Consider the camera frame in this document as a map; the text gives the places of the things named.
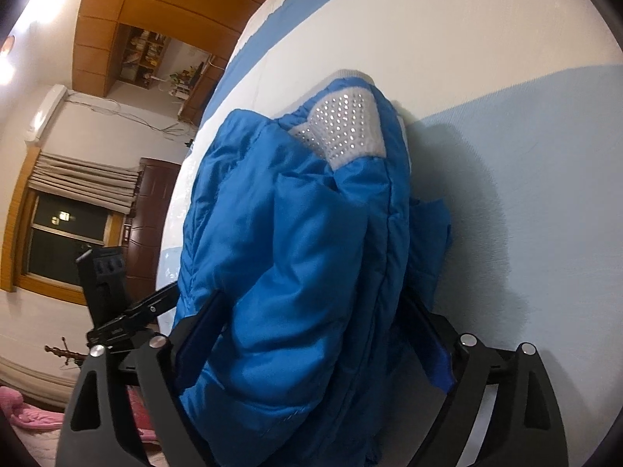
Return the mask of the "blue quilted puffer jacket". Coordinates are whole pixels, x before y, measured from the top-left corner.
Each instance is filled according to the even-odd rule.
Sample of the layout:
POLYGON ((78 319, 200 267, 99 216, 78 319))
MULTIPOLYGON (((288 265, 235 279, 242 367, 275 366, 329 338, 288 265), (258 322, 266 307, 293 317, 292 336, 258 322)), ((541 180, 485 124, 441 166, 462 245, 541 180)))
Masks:
POLYGON ((215 294, 229 320, 181 363, 181 404, 222 466, 377 461, 405 277, 425 300, 451 242, 411 193, 400 117, 342 71, 295 111, 232 111, 184 168, 178 318, 215 294))

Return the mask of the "wood framed window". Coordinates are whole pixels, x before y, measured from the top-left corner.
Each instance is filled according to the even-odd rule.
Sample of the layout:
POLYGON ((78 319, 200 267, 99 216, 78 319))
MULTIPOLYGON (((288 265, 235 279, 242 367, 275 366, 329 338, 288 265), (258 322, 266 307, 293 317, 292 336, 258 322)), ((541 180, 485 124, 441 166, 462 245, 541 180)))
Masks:
POLYGON ((92 248, 116 246, 121 214, 38 192, 28 186, 40 147, 31 147, 19 172, 2 238, 1 289, 31 291, 83 305, 75 260, 92 248))

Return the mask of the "dark coat rack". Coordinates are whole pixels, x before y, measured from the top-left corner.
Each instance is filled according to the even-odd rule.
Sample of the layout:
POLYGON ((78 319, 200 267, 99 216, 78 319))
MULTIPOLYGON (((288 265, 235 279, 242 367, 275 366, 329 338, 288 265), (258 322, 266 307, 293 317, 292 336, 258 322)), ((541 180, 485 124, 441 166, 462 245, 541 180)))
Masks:
POLYGON ((66 366, 73 363, 78 368, 80 368, 86 360, 86 354, 70 350, 67 345, 67 340, 64 336, 61 337, 61 342, 62 347, 46 345, 43 347, 43 349, 44 351, 46 351, 46 353, 51 353, 56 357, 62 358, 66 366))

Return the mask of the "beige roman window blind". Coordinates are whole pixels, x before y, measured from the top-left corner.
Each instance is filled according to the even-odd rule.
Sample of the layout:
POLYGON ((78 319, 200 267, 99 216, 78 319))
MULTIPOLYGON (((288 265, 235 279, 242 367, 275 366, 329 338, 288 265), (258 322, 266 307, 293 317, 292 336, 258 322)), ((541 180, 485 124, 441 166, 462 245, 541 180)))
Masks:
POLYGON ((129 214, 138 177, 137 169, 41 153, 28 177, 28 186, 38 192, 129 214))

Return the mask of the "dark brown wooden door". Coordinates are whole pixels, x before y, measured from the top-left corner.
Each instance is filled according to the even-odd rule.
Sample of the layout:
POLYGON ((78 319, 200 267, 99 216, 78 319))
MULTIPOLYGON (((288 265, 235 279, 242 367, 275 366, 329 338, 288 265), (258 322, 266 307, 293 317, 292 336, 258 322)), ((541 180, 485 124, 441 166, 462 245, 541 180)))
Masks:
POLYGON ((139 161, 135 201, 121 242, 131 302, 139 302, 156 289, 160 244, 180 169, 178 163, 155 158, 139 161))

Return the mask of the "pink floor mat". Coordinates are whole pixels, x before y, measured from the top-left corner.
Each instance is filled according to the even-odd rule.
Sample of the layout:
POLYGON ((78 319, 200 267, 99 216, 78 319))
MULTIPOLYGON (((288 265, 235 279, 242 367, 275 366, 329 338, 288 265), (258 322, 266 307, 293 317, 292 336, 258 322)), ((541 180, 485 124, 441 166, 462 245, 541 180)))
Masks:
MULTIPOLYGON (((167 466, 156 439, 143 399, 135 388, 128 388, 134 422, 152 466, 167 466)), ((25 449, 40 466, 54 466, 64 415, 29 404, 13 388, 1 387, 1 410, 25 449)))

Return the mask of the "white air conditioner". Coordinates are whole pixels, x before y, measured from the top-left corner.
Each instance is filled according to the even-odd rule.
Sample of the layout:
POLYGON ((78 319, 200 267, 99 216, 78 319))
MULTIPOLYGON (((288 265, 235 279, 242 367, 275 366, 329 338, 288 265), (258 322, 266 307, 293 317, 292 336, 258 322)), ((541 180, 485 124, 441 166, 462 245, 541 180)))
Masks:
POLYGON ((58 107, 67 98, 68 93, 69 89, 62 84, 54 84, 48 90, 24 134, 24 142, 28 146, 39 144, 44 132, 46 132, 46 128, 53 119, 58 107))

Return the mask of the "wooden wardrobe cabinet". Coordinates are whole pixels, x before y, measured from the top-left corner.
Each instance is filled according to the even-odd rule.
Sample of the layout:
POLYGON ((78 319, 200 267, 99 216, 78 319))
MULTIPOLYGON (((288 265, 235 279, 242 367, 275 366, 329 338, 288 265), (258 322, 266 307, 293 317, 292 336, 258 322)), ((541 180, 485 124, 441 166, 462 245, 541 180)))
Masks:
POLYGON ((215 65, 200 80, 181 118, 198 122, 248 19, 265 0, 81 0, 72 87, 104 97, 121 71, 123 40, 142 28, 211 54, 215 65))

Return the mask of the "blue and white bedspread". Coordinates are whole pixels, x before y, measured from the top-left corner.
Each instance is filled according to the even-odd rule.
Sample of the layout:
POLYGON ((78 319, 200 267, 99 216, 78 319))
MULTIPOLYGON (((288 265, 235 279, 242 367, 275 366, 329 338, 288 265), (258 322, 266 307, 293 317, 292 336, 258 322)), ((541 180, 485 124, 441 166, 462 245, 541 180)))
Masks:
POLYGON ((393 102, 414 194, 451 212, 436 311, 537 346, 570 464, 593 463, 622 410, 622 0, 266 0, 181 166, 158 284, 225 117, 285 114, 340 70, 393 102))

